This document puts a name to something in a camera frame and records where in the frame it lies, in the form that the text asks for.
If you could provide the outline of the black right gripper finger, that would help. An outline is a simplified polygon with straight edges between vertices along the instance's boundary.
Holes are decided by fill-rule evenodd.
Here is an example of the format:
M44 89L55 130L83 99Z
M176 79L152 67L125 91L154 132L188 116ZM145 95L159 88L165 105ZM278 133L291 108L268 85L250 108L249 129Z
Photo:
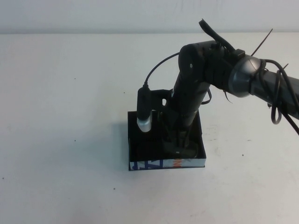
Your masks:
M167 153L174 153L173 132L167 127L163 129L163 146Z
M178 151L183 152L186 148L187 129L177 131L177 146Z

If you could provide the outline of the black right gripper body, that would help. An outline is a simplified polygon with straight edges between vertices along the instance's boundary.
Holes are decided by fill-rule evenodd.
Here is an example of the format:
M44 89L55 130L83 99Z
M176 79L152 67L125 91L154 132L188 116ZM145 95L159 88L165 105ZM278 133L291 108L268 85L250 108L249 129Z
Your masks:
M186 138L203 98L207 83L176 83L163 111L163 137Z

